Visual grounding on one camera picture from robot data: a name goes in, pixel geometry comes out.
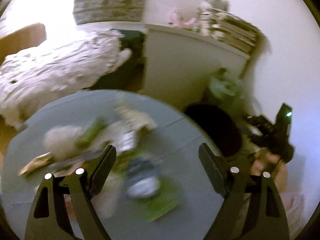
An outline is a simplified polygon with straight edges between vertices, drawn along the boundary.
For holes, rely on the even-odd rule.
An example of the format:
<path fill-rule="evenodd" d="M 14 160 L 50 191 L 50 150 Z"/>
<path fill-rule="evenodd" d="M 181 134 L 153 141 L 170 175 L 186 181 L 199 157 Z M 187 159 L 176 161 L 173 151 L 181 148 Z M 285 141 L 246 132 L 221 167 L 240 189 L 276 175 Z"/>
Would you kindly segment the person right hand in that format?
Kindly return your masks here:
<path fill-rule="evenodd" d="M 269 149 L 261 148 L 254 154 L 251 175 L 260 176 L 265 172 L 270 174 L 279 193 L 285 192 L 288 179 L 285 162 L 279 155 L 271 153 Z"/>

